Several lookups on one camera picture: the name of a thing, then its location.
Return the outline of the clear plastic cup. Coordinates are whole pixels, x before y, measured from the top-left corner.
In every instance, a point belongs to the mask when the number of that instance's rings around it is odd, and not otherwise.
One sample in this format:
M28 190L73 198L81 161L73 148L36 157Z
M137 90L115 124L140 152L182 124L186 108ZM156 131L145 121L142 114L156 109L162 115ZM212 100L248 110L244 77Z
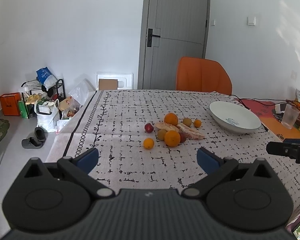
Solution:
M287 129L292 129L299 114L300 111L295 106L288 103L285 107L281 124Z

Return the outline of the white shopping bag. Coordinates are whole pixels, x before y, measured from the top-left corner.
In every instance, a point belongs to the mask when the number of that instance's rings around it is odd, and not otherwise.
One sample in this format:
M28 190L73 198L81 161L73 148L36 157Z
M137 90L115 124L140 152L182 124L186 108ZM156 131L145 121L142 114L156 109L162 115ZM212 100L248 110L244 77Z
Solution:
M41 113L38 111L39 104L34 105L34 112L37 115L37 127L42 128L45 132L51 133L56 131L57 121L60 119L60 113L59 113L59 100L52 102L51 107L51 113Z

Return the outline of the large orange front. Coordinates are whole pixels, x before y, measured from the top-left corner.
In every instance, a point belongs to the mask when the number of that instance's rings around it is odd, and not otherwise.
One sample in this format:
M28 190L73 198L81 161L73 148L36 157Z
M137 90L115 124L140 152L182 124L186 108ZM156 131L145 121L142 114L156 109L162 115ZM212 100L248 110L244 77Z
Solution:
M168 131L164 139L168 147L176 147L180 144L180 134L176 131Z

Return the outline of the large orange back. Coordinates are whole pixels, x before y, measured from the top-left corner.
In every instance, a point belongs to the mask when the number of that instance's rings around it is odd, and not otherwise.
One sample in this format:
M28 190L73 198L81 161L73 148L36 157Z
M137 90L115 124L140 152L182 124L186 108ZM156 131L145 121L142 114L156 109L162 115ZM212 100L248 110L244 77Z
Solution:
M179 119L176 114L168 113L164 117L164 122L173 126L176 126L179 122Z

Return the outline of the dark red plum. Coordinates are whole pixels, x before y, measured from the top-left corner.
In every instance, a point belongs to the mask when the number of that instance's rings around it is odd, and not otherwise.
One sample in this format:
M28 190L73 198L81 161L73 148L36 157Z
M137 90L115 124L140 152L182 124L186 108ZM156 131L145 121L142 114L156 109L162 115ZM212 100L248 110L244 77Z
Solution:
M180 134L180 143L183 143L186 141L186 136L184 133L179 133Z

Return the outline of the green-brown fruit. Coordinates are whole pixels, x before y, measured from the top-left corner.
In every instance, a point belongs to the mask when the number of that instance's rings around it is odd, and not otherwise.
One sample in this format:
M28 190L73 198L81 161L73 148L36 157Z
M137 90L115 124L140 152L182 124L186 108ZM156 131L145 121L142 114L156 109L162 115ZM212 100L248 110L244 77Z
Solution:
M160 141L164 141L166 133L167 133L167 131L165 129L158 130L158 132L157 132L157 138Z
M190 118L183 118L183 124L188 126L188 127L191 127L192 120Z

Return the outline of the small yellow orange front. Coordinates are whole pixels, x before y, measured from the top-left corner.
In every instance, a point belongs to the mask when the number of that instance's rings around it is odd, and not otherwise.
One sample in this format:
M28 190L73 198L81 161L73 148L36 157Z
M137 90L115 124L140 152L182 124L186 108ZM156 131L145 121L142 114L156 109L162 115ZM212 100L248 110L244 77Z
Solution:
M152 138L146 138L143 141L143 147L147 150L150 150L154 147L154 140Z

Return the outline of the peeled pomelo segment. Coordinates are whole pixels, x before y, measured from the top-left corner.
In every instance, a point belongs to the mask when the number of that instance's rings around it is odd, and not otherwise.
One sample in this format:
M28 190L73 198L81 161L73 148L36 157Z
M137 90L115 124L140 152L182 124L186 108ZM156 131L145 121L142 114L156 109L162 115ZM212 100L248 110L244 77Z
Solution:
M154 126L157 128L157 129L164 129L166 130L167 132L168 131L176 131L176 132L180 132L180 130L178 129L178 127L172 125L172 124L168 124L168 123L165 123L165 122L157 122L156 124L154 124Z
M186 126L183 123L178 123L177 124L177 128L179 129L179 131L181 131L181 133L183 133L185 135L185 137L187 137L188 139L191 140L202 140L205 138L205 136L198 132L197 130L191 129L188 126Z

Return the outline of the black metal rack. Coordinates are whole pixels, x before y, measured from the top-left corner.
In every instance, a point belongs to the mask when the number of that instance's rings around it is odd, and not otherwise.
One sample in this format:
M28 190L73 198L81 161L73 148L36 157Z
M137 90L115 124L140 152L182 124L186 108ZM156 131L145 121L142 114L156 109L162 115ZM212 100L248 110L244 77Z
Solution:
M65 85L63 79L58 79L55 84L47 89L38 80L31 80L22 83L20 87L21 100L25 108L26 118L34 117L33 106L26 106L27 99L33 94L42 94L53 100L65 99Z

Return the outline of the blue white plastic bag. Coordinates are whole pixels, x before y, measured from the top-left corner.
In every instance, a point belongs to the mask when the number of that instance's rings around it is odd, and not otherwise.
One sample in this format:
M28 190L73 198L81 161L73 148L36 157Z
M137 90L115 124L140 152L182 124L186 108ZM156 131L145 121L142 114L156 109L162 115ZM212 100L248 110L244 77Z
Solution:
M50 70L45 68L40 68L36 71L37 73L37 80L46 88L50 89L52 88L56 82L56 77L50 72Z

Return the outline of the green-brown fruit back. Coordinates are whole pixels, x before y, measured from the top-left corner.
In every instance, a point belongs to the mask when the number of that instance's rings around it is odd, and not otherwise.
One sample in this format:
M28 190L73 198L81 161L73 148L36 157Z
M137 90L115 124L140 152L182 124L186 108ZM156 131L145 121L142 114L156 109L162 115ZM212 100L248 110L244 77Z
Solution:
M183 118L183 124L188 126L188 127L191 127L192 120L190 118Z

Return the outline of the large orange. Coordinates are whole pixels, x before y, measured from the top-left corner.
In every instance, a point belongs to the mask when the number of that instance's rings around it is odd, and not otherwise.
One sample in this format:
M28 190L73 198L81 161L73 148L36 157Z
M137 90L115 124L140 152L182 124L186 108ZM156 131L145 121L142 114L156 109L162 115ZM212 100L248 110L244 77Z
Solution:
M168 147L176 147L180 144L180 134L176 131L168 131L164 139Z
M176 126L179 122L179 119L176 114L168 113L164 117L164 122L173 126Z

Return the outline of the orange chair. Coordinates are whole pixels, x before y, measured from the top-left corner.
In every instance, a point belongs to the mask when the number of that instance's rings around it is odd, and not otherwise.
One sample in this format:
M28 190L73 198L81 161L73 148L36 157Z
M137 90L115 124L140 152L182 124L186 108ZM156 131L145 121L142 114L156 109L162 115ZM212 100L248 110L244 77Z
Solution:
M231 95L232 83L217 61L184 56L179 60L175 89Z

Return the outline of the small orange tangerine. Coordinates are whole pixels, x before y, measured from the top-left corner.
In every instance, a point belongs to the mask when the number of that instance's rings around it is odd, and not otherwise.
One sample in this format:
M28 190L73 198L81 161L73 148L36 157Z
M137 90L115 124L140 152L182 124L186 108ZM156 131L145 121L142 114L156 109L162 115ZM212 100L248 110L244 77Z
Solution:
M196 120L193 122L193 124L194 124L194 127L199 128L199 127L202 125L202 122L201 122L200 120L196 119Z

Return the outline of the green-brown fruit front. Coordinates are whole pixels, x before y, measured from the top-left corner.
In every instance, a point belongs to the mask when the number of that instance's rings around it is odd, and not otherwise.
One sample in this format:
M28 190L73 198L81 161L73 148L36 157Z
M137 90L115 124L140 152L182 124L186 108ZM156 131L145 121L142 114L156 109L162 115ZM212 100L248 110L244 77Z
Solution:
M157 138L160 141L164 141L166 133L167 133L167 131L165 129L158 130L158 132L157 132Z

